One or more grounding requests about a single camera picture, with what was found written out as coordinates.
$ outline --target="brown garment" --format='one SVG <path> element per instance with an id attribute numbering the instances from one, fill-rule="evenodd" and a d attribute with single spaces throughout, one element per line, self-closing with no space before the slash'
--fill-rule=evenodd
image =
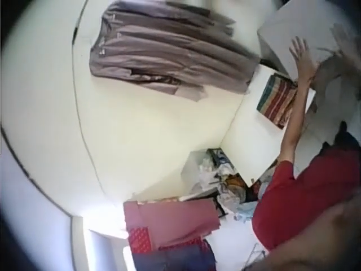
<path id="1" fill-rule="evenodd" d="M 91 49 L 91 73 L 192 100 L 206 96 L 202 85 L 245 93 L 258 58 L 229 37 L 224 27 L 232 20 L 196 11 L 163 2 L 111 4 Z"/>

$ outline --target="pink fabric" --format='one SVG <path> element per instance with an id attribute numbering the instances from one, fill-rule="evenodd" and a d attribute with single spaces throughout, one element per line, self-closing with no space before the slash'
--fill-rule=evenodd
<path id="1" fill-rule="evenodd" d="M 153 250 L 190 241 L 220 226 L 211 199 L 143 205 L 126 202 L 124 211 L 127 230 L 147 227 Z"/>

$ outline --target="person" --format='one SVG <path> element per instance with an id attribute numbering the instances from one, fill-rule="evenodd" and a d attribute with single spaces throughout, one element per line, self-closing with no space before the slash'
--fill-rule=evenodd
<path id="1" fill-rule="evenodd" d="M 361 194 L 354 195 L 360 188 L 360 146 L 343 121 L 333 145 L 324 143 L 294 177 L 295 151 L 317 67 L 305 40 L 296 37 L 292 43 L 297 94 L 275 173 L 252 219 L 270 254 L 245 270 L 352 270 L 334 268 L 361 255 Z"/>

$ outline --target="fabric stack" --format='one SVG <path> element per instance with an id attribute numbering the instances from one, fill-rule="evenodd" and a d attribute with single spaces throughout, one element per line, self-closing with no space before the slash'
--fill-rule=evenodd
<path id="1" fill-rule="evenodd" d="M 202 239 L 220 226 L 212 200 L 126 202 L 124 211 L 137 271 L 215 271 Z"/>
<path id="2" fill-rule="evenodd" d="M 268 80 L 257 110 L 283 129 L 291 115 L 297 86 L 291 79 L 274 74 Z"/>
<path id="3" fill-rule="evenodd" d="M 259 59 L 232 39 L 233 23 L 188 5 L 117 1 L 102 16 L 90 71 L 195 101 L 203 85 L 245 93 Z"/>

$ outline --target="white wall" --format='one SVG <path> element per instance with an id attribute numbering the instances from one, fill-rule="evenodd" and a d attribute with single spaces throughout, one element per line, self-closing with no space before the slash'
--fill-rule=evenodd
<path id="1" fill-rule="evenodd" d="M 2 125 L 44 192 L 82 215 L 108 205 L 76 118 L 71 42 L 84 0 L 37 0 L 1 53 Z"/>
<path id="2" fill-rule="evenodd" d="M 117 209 L 132 196 L 182 194 L 188 153 L 219 146 L 242 101 L 207 88 L 209 98 L 194 103 L 91 77 L 89 50 L 109 2 L 89 0 L 74 47 L 81 123 L 100 183 L 73 92 L 71 40 L 83 0 L 35 1 L 2 54 L 2 124 L 10 142 L 44 192 L 78 216 Z M 240 20 L 236 39 L 257 51 L 256 29 L 273 2 L 220 2 L 216 10 Z"/>
<path id="3" fill-rule="evenodd" d="M 30 260 L 41 271 L 74 271 L 71 218 L 23 174 L 1 140 L 1 212 Z"/>

